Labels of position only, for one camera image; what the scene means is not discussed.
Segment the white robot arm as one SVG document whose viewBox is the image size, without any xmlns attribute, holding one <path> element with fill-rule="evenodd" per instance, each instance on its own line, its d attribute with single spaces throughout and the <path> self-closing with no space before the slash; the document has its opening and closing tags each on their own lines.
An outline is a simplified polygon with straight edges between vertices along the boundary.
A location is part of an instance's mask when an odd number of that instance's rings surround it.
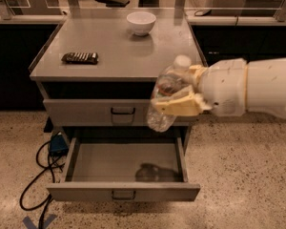
<svg viewBox="0 0 286 229">
<path fill-rule="evenodd" d="M 151 104 L 164 115 L 264 113 L 286 119 L 286 58 L 221 60 L 158 77 Z"/>
</svg>

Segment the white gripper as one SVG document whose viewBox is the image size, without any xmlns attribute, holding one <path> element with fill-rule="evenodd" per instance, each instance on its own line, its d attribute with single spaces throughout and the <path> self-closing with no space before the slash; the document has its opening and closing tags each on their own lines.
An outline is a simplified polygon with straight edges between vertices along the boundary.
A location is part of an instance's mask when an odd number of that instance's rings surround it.
<svg viewBox="0 0 286 229">
<path fill-rule="evenodd" d="M 200 94 L 188 86 L 171 96 L 154 98 L 152 106 L 164 115 L 197 116 L 211 110 L 217 116 L 241 116 L 245 113 L 245 70 L 242 58 L 221 60 L 209 68 L 192 65 L 189 74 Z"/>
</svg>

